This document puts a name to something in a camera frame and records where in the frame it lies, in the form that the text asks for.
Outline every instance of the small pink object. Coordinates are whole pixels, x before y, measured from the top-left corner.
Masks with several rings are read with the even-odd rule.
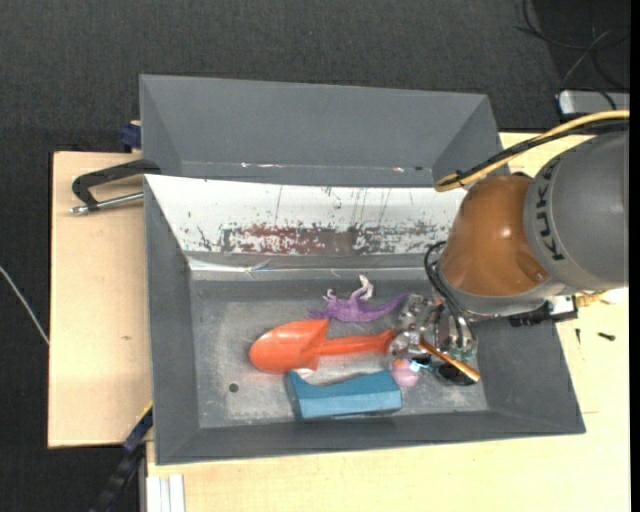
[[[416,385],[420,375],[411,367],[411,363],[404,359],[395,359],[391,363],[391,376],[401,388],[411,388]]]

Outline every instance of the black cable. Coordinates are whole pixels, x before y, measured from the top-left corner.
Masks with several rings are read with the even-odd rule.
[[[570,50],[585,51],[585,50],[587,50],[589,48],[589,46],[573,45],[573,44],[569,44],[569,43],[564,43],[562,41],[558,41],[556,39],[552,39],[549,36],[547,36],[544,32],[542,32],[541,30],[538,30],[533,25],[533,22],[531,21],[531,17],[529,16],[529,10],[527,9],[527,0],[522,0],[522,15],[524,17],[525,23],[527,24],[527,28],[516,27],[518,30],[520,30],[522,32],[525,32],[527,34],[535,36],[538,39],[541,39],[541,40],[543,40],[543,41],[545,41],[545,42],[547,42],[549,44],[553,44],[555,46],[560,46],[562,48],[568,48]],[[625,35],[621,36],[619,39],[615,39],[614,41],[611,41],[610,43],[607,43],[607,44],[599,46],[596,50],[605,50],[607,48],[611,48],[613,46],[616,46],[616,45],[626,41],[630,37],[631,37],[631,31],[629,31],[628,34],[625,34]]]
[[[522,16],[525,20],[525,23],[527,24],[527,28],[523,28],[523,27],[516,27],[518,30],[525,32],[529,35],[535,36],[543,41],[545,41],[546,43],[555,45],[555,46],[560,46],[562,48],[567,48],[570,50],[579,50],[579,51],[583,51],[585,52],[579,59],[578,61],[571,67],[571,69],[569,70],[569,72],[567,72],[567,74],[565,75],[564,79],[563,79],[563,84],[566,82],[566,80],[568,79],[568,77],[573,74],[573,72],[575,72],[575,69],[580,65],[580,63],[588,56],[591,58],[591,61],[593,63],[594,69],[596,70],[596,72],[607,82],[609,82],[610,84],[612,84],[613,86],[615,86],[616,88],[620,89],[620,90],[628,90],[628,87],[625,87],[621,82],[619,82],[618,80],[615,80],[614,78],[612,78],[611,76],[609,76],[608,73],[605,73],[604,70],[602,69],[602,66],[600,65],[599,61],[598,61],[598,57],[597,54],[599,51],[601,50],[605,50],[608,48],[613,48],[614,46],[619,45],[620,43],[623,43],[624,41],[626,41],[627,39],[629,39],[631,37],[631,27],[629,26],[629,32],[627,34],[624,34],[623,36],[619,37],[618,39],[615,39],[613,41],[611,41],[610,43],[607,44],[600,44],[597,45],[596,42],[600,41],[601,39],[604,38],[604,35],[609,35],[612,30],[608,30],[607,32],[601,34],[600,36],[596,37],[595,36],[595,27],[593,25],[593,13],[591,13],[591,19],[592,19],[592,23],[591,23],[591,31],[592,31],[592,42],[588,45],[588,46],[580,46],[580,45],[574,45],[574,44],[569,44],[569,43],[565,43],[563,41],[558,41],[556,39],[552,39],[549,36],[547,36],[544,32],[542,32],[541,30],[538,30],[534,25],[533,22],[531,20],[531,17],[529,16],[529,10],[527,9],[527,0],[522,0]]]
[[[561,139],[563,137],[566,137],[568,135],[584,135],[584,134],[589,134],[589,135],[601,135],[602,133],[608,133],[609,131],[618,131],[621,129],[626,128],[626,126],[628,126],[629,121],[619,121],[619,120],[609,120],[609,119],[605,119],[605,120],[597,120],[597,121],[592,121],[591,123],[582,125],[582,126],[578,126],[576,128],[572,128],[570,130],[566,130],[564,132],[560,132],[560,133],[556,133],[554,135],[549,135],[547,137],[540,137],[540,138],[532,138],[532,139],[527,139],[523,142],[520,142],[518,144],[514,144],[513,146],[502,150],[501,152],[493,155],[491,158],[489,158],[488,160],[485,160],[484,162],[472,167],[471,169],[467,170],[467,171],[460,171],[457,173],[457,175],[455,177],[452,177],[446,181],[443,181],[442,183],[439,183],[442,186],[447,186],[450,185],[452,183],[456,183],[459,182],[460,180],[463,180],[465,178],[468,178],[469,176],[473,176],[475,173],[477,173],[478,171],[484,169],[485,167],[488,167],[491,164],[494,164],[495,162],[499,162],[500,160],[503,160],[504,158],[510,157],[510,156],[514,156],[517,155],[519,153],[522,153],[524,151],[527,151],[529,149],[533,149],[537,146],[541,146],[543,144],[547,144],[548,142],[552,142],[554,140],[557,139]]]

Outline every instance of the purple toy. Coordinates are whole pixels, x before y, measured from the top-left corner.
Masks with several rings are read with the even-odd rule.
[[[322,297],[327,305],[322,311],[309,308],[309,318],[335,318],[343,322],[371,322],[393,310],[409,293],[402,293],[386,304],[371,306],[367,300],[373,295],[373,285],[365,276],[360,276],[362,287],[351,294],[347,300],[339,299],[332,290]]]

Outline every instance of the yellow cable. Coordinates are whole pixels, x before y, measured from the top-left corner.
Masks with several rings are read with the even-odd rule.
[[[629,110],[611,110],[611,111],[607,111],[607,112],[598,112],[596,114],[589,114],[587,116],[582,116],[579,117],[578,119],[574,119],[573,121],[568,121],[566,123],[561,124],[560,126],[556,126],[555,128],[552,128],[551,130],[538,135],[536,137],[533,137],[531,139],[529,139],[531,142],[536,141],[538,139],[542,139],[544,137],[551,137],[553,135],[557,135],[559,133],[563,133],[569,130],[572,130],[573,128],[577,128],[579,126],[588,124],[588,123],[592,123],[594,121],[604,121],[604,120],[611,120],[611,119],[629,119],[630,118],[630,111]],[[455,188],[459,188],[463,185],[467,185],[469,183],[471,183],[472,181],[475,181],[477,179],[482,178],[483,176],[486,176],[487,174],[489,174],[491,171],[494,171],[496,169],[498,169],[499,167],[502,167],[504,164],[510,162],[511,160],[513,160],[514,158],[522,155],[524,152],[528,151],[528,149],[523,149],[522,151],[515,153],[513,155],[509,155],[506,156],[505,158],[503,158],[502,160],[499,160],[497,162],[494,162],[492,164],[489,164],[485,167],[482,167],[481,169],[478,169],[476,172],[474,172],[473,174],[466,176],[464,178],[460,178],[458,179],[458,176],[456,174],[449,174],[448,176],[445,176],[444,178],[441,178],[440,180],[438,180],[438,182],[435,184],[435,186],[433,187],[437,192],[446,192],[447,190],[453,190]],[[451,183],[448,184],[443,184],[444,182],[447,181],[451,181],[451,180],[455,180],[452,181]]]

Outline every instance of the black clamp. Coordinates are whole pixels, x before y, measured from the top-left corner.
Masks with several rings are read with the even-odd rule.
[[[107,169],[78,176],[74,180],[73,185],[71,185],[71,190],[84,203],[84,205],[71,208],[71,213],[94,212],[102,208],[142,199],[142,192],[138,192],[126,196],[115,197],[113,199],[107,199],[105,201],[98,201],[89,190],[91,187],[129,178],[137,174],[161,174],[161,171],[155,163],[149,160],[135,160],[126,164],[116,165],[115,167],[109,167]]]

